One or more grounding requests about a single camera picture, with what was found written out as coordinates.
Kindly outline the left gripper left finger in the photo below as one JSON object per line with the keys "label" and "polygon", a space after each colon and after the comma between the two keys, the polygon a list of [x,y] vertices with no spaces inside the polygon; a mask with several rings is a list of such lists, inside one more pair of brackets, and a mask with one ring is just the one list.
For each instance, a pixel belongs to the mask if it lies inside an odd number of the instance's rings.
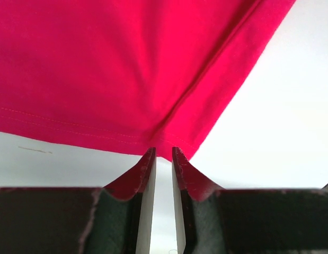
{"label": "left gripper left finger", "polygon": [[103,187],[0,187],[0,253],[149,253],[156,150]]}

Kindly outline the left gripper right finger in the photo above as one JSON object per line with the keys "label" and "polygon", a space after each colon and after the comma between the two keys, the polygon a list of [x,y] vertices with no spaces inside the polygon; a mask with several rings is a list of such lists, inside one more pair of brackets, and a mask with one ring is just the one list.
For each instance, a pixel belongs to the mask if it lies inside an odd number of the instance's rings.
{"label": "left gripper right finger", "polygon": [[328,190],[225,189],[172,150],[179,253],[328,253]]}

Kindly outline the red t shirt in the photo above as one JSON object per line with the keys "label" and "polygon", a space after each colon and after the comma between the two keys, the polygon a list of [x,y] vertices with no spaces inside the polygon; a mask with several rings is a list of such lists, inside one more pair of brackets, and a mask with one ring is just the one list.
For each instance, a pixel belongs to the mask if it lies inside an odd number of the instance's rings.
{"label": "red t shirt", "polygon": [[0,1],[0,132],[191,158],[293,1]]}

